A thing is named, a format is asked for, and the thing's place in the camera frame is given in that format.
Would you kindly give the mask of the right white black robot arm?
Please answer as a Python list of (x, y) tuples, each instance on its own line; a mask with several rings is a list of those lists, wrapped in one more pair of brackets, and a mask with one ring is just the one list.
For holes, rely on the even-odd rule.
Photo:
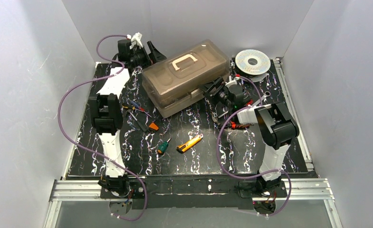
[(258, 125), (266, 146), (258, 173), (247, 177), (255, 180), (254, 193), (270, 192), (280, 187), (285, 154), (292, 141), (299, 136), (299, 127), (287, 106), (282, 102), (261, 106), (249, 104), (242, 86), (236, 80), (227, 83), (222, 77), (199, 88), (205, 97), (216, 103), (221, 102), (232, 113), (221, 126), (217, 143), (220, 143), (223, 130), (232, 128), (231, 120), (236, 121), (236, 129)]

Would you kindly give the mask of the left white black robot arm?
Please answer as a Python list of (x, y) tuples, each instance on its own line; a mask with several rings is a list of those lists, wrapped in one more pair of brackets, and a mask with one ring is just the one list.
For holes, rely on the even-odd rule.
[(109, 191), (125, 195), (131, 188), (121, 154), (120, 130), (123, 118), (131, 110), (124, 108), (119, 96), (136, 67), (146, 68), (166, 59), (151, 41), (147, 42), (150, 53), (136, 39), (126, 38), (117, 42), (118, 52), (112, 58), (112, 67), (125, 66), (119, 76), (107, 79), (103, 87), (88, 99), (90, 117), (103, 147), (106, 168), (99, 185)]

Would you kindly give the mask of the translucent brown beige tool box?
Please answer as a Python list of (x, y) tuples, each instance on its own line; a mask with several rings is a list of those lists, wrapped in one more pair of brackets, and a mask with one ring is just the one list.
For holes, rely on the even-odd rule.
[(142, 86), (162, 117), (204, 98), (201, 85), (229, 75), (229, 57), (206, 39), (142, 71)]

